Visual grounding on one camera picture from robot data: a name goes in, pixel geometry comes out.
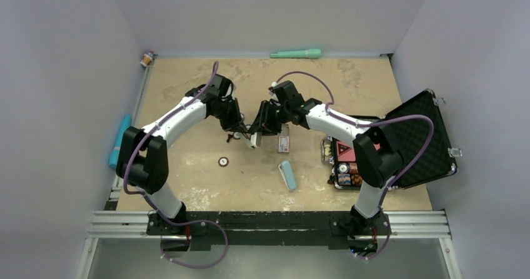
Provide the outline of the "blue stapler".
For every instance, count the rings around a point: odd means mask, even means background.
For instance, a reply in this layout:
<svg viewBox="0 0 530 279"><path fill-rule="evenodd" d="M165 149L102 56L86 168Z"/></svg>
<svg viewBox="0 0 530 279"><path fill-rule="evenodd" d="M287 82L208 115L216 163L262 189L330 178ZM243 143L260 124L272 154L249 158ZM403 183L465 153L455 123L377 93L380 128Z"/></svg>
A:
<svg viewBox="0 0 530 279"><path fill-rule="evenodd" d="M290 162L286 160L282 161L278 165L278 169L286 185L286 188L289 191L294 191L297 187L297 183L296 183L296 179L295 179L294 172L293 172Z"/></svg>

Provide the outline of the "green stapler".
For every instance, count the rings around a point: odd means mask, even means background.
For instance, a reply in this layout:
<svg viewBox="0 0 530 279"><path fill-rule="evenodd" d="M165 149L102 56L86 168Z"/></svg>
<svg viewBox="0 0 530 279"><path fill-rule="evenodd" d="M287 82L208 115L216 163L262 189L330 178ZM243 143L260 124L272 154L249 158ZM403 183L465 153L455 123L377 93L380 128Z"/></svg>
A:
<svg viewBox="0 0 530 279"><path fill-rule="evenodd" d="M244 141L245 145L251 149L260 148L261 140L262 140L262 133L261 132L257 132L253 134L244 133L242 136L242 140Z"/></svg>

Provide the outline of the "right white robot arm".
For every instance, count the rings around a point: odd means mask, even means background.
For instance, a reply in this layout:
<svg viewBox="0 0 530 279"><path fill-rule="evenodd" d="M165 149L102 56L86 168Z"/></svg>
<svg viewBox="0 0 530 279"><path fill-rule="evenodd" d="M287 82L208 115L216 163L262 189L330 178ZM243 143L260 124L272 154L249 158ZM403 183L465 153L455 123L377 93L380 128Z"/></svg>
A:
<svg viewBox="0 0 530 279"><path fill-rule="evenodd" d="M368 232L381 212L383 193L404 167L399 141L389 125L335 113L318 99L304 99L291 81L269 90L272 98L261 102L249 132L277 135L284 124L291 123L325 133L351 147L363 180L351 208L351 225L358 233Z"/></svg>

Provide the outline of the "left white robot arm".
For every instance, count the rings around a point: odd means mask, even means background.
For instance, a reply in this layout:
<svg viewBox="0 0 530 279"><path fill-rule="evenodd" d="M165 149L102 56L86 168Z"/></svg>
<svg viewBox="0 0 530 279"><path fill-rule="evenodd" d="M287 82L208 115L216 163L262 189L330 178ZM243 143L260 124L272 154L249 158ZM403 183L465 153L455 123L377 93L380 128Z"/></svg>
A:
<svg viewBox="0 0 530 279"><path fill-rule="evenodd" d="M172 235L186 228L186 206L172 192L169 176L168 148L187 130L212 116L221 128L244 134L234 83L219 74L203 85L189 90L181 102L155 122L143 128L130 126L122 137L116 174L124 188L136 188L146 201L163 214L162 227Z"/></svg>

